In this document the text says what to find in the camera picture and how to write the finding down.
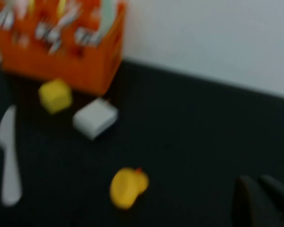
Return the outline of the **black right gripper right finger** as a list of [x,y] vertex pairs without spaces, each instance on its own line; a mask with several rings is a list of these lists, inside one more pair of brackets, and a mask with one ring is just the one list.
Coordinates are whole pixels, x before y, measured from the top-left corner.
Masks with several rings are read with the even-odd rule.
[[258,182],[271,197],[273,202],[284,213],[284,184],[269,175],[261,175]]

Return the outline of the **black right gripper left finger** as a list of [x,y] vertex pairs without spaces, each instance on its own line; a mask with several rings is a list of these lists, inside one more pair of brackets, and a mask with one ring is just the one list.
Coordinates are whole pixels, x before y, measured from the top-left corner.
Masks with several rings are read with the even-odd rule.
[[234,227],[284,227],[284,213],[258,179],[241,175],[235,181],[231,221]]

